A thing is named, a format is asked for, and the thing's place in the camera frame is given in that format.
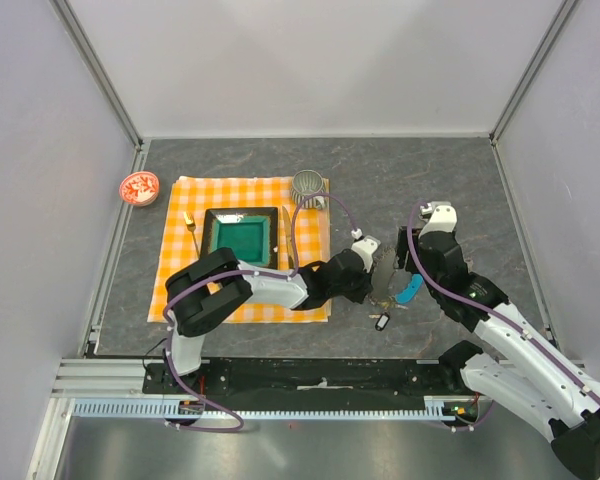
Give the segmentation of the keyring with keys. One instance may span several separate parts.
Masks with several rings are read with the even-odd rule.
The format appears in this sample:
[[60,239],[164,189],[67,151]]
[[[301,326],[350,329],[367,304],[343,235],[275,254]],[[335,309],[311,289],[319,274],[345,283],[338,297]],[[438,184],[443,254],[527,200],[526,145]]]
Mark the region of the keyring with keys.
[[394,275],[394,261],[396,251],[393,247],[387,247],[380,254],[374,263],[374,270],[371,278],[372,291],[369,294],[369,301],[374,307],[381,309],[381,313],[376,315],[374,328],[376,331],[383,331],[390,321],[390,310],[407,310],[405,305],[397,302],[394,295],[390,294],[390,283]]

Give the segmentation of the blue carabiner tag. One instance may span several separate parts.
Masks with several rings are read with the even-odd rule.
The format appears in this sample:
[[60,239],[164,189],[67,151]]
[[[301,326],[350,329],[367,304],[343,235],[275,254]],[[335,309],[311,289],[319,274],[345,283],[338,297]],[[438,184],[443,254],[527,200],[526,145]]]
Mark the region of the blue carabiner tag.
[[406,305],[411,302],[417,295],[424,280],[420,274],[413,274],[407,286],[394,296],[394,299],[399,305]]

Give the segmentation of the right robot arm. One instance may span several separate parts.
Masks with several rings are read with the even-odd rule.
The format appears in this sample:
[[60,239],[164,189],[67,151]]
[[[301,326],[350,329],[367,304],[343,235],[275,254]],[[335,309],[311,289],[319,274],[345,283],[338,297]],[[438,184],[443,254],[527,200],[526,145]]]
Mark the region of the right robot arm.
[[442,312],[514,367],[507,371],[462,341],[439,359],[440,386],[486,395],[537,430],[575,477],[600,478],[600,381],[535,330],[493,282],[469,270],[454,233],[403,226],[397,246],[399,267],[422,278]]

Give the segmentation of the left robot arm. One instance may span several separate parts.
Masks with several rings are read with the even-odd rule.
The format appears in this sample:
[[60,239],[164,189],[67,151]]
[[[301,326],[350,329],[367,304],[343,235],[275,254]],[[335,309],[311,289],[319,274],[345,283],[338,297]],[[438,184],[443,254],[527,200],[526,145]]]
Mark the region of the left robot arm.
[[364,237],[327,262],[273,270],[248,264],[222,247],[173,274],[165,284],[170,325],[165,382],[178,393],[195,389],[205,336],[243,305],[311,311],[337,297],[363,303],[372,291],[377,249],[375,240]]

